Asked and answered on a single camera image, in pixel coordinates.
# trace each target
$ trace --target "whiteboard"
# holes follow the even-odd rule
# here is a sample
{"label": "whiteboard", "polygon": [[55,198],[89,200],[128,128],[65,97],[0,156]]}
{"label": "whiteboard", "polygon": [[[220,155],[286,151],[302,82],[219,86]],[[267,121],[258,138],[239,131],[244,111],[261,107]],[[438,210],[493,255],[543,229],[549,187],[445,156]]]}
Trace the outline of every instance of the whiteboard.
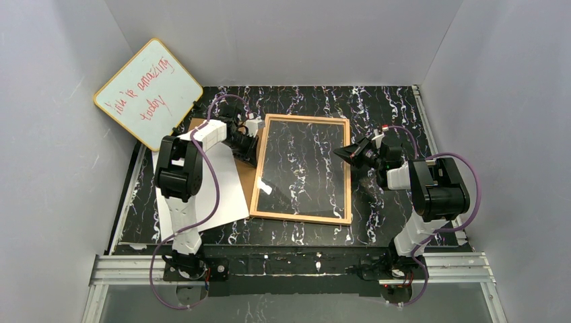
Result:
{"label": "whiteboard", "polygon": [[202,87],[157,39],[151,39],[93,97],[152,151],[202,96]]}

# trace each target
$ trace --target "whiteboard frame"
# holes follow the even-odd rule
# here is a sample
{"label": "whiteboard frame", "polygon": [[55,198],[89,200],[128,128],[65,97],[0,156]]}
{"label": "whiteboard frame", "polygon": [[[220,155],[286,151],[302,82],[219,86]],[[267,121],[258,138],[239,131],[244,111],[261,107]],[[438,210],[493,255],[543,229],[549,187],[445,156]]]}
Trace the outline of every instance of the whiteboard frame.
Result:
{"label": "whiteboard frame", "polygon": [[[143,141],[143,139],[139,138],[139,136],[137,136],[133,131],[131,131],[131,129],[127,128],[125,126],[125,124],[123,124],[121,121],[119,121],[117,118],[115,118],[111,113],[109,113],[107,110],[105,110],[105,108],[103,108],[101,105],[99,105],[97,103],[97,96],[99,95],[99,93],[101,93],[101,91],[103,91],[107,85],[109,85],[114,79],[115,77],[117,77],[117,75],[121,74],[121,72],[123,71],[123,69],[125,69],[125,67],[129,66],[129,64],[131,63],[131,61],[135,58],[137,58],[139,56],[139,54],[141,54],[141,52],[147,48],[147,46],[149,46],[149,44],[151,44],[153,41],[157,41],[165,50],[166,52],[180,65],[180,67],[182,67],[182,69],[187,72],[187,74],[191,77],[191,79],[194,80],[194,82],[196,82],[196,84],[199,85],[200,87],[200,95],[198,96],[198,98],[193,100],[193,103],[189,106],[189,110],[182,116],[182,118],[177,122],[176,125],[173,126],[173,128],[176,128],[180,125],[180,123],[184,120],[184,118],[187,117],[187,115],[189,114],[189,112],[193,109],[194,102],[196,102],[203,94],[204,94],[204,89],[202,87],[202,85],[200,83],[198,83],[198,81],[187,71],[187,69],[184,67],[184,65],[182,65],[180,63],[180,61],[170,52],[170,50],[168,50],[168,48],[166,48],[166,46],[164,46],[163,42],[161,42],[158,38],[151,38],[151,40],[149,40],[147,42],[147,44],[145,44],[145,46],[143,46],[143,48],[139,49],[139,51],[137,52],[137,54],[133,55],[133,57],[131,57],[131,59],[129,59],[128,62],[125,63],[125,65],[123,65],[123,67],[121,67],[121,69],[115,73],[115,75],[113,75],[113,77],[111,77],[111,79],[109,81],[107,81],[107,83],[105,83],[105,85],[103,85],[99,91],[97,91],[94,95],[93,95],[93,103],[95,103],[95,105],[101,109],[103,112],[105,112],[105,114],[107,114],[108,116],[111,117],[111,119],[115,120],[115,122],[119,123],[125,130],[127,130],[129,133],[131,133],[135,138],[137,138],[138,141],[141,141],[141,143],[143,143],[143,145],[145,145],[147,148],[151,149],[151,151],[159,151],[160,149],[160,145],[159,147],[151,147],[149,146],[148,143],[146,143],[145,141]],[[167,135],[172,135],[173,131],[170,131],[170,133],[166,133],[165,136]]]}

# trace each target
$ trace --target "picture frame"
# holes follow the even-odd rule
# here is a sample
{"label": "picture frame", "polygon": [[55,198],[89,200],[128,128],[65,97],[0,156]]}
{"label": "picture frame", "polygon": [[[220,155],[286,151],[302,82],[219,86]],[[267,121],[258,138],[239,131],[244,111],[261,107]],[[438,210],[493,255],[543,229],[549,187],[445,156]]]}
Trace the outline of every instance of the picture frame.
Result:
{"label": "picture frame", "polygon": [[348,119],[266,114],[250,215],[349,225],[351,166],[333,154],[349,144]]}

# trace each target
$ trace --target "white paper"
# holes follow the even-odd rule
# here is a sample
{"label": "white paper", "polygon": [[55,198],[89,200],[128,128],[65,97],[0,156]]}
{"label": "white paper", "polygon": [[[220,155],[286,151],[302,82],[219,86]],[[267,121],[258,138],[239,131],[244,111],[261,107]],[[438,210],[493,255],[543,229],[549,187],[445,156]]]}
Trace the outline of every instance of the white paper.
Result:
{"label": "white paper", "polygon": [[[189,135],[182,135],[181,138],[189,140]],[[153,152],[154,168],[156,168],[158,156],[158,152]],[[206,152],[206,156],[212,163],[218,179],[220,203],[216,214],[209,221],[198,227],[199,232],[250,216],[230,147],[218,143]],[[216,201],[214,180],[205,162],[202,165],[202,176],[202,186],[196,197],[197,221],[202,221],[212,212]],[[164,239],[172,234],[172,223],[168,205],[159,188],[156,188],[156,193],[161,237]]]}

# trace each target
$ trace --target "black marble table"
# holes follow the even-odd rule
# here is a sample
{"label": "black marble table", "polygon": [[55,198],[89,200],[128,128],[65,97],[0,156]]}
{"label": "black marble table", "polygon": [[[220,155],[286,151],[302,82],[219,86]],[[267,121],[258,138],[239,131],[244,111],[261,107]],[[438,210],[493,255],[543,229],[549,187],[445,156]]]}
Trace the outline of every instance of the black marble table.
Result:
{"label": "black marble table", "polygon": [[[243,97],[250,109],[266,113],[347,118],[351,142],[369,136],[384,124],[409,129],[419,145],[420,157],[430,148],[411,87],[205,87],[198,106],[208,106],[222,94]],[[204,117],[204,109],[193,109],[179,126],[187,131],[193,116]],[[388,135],[402,142],[405,157],[413,156],[405,133],[391,130]],[[153,186],[151,153],[144,152],[142,166],[128,196],[129,208],[116,253],[130,245],[154,245],[160,239],[156,195]],[[256,246],[388,246],[405,225],[412,210],[410,192],[383,191],[372,172],[351,181],[351,225],[300,223],[252,217],[215,227],[202,233],[203,244]],[[438,235],[433,246],[458,246],[454,234]]]}

